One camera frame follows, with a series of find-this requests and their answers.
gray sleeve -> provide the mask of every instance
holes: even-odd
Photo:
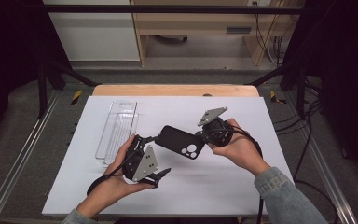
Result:
[[[84,217],[75,209],[63,220],[62,224],[97,224],[98,222]]]
[[[327,223],[312,202],[278,168],[272,167],[258,175],[255,187],[266,203],[272,223]]]

transparent plastic container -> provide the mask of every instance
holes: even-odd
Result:
[[[115,160],[118,149],[135,133],[138,124],[136,102],[113,102],[103,128],[95,158],[103,167]]]

white tabletop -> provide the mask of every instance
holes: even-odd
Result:
[[[103,174],[95,159],[103,127],[114,101],[136,101],[139,114],[136,133],[156,136],[170,125],[188,133],[197,126],[205,110],[227,106],[222,119],[234,118],[259,142],[264,159],[291,176],[269,112],[261,97],[187,97],[187,96],[91,96],[84,108],[71,145],[62,162],[43,209],[44,215],[69,214],[86,197],[90,184]],[[216,156],[205,146],[190,160],[151,143],[159,170],[172,168],[149,189],[120,200],[102,211],[122,217],[239,217],[255,215],[259,194],[255,178],[226,158]]]

wooden edge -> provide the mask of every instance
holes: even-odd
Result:
[[[241,96],[258,97],[255,86],[245,85],[99,85],[94,96]]]

white cabinet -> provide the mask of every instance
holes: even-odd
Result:
[[[129,5],[128,0],[44,0],[45,4]],[[139,61],[130,13],[49,13],[70,61]]]

